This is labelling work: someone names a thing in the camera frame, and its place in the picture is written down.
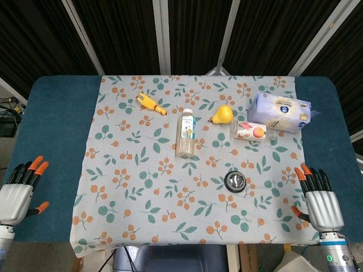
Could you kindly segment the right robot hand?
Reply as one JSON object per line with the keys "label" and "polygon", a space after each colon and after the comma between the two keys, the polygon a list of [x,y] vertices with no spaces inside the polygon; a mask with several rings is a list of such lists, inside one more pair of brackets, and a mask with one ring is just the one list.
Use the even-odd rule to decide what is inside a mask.
{"label": "right robot hand", "polygon": [[302,163],[295,167],[303,196],[306,199],[307,213],[292,206],[293,214],[308,223],[320,233],[337,233],[344,227],[344,220],[336,194],[333,192],[326,173]]}

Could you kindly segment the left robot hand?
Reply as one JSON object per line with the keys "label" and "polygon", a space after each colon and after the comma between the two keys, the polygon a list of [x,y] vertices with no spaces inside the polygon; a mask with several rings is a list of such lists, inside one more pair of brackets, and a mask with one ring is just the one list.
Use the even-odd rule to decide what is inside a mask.
{"label": "left robot hand", "polygon": [[34,191],[49,163],[38,156],[33,161],[17,165],[11,172],[7,183],[1,188],[1,225],[16,226],[29,216],[43,213],[49,206],[45,201],[30,209]]}

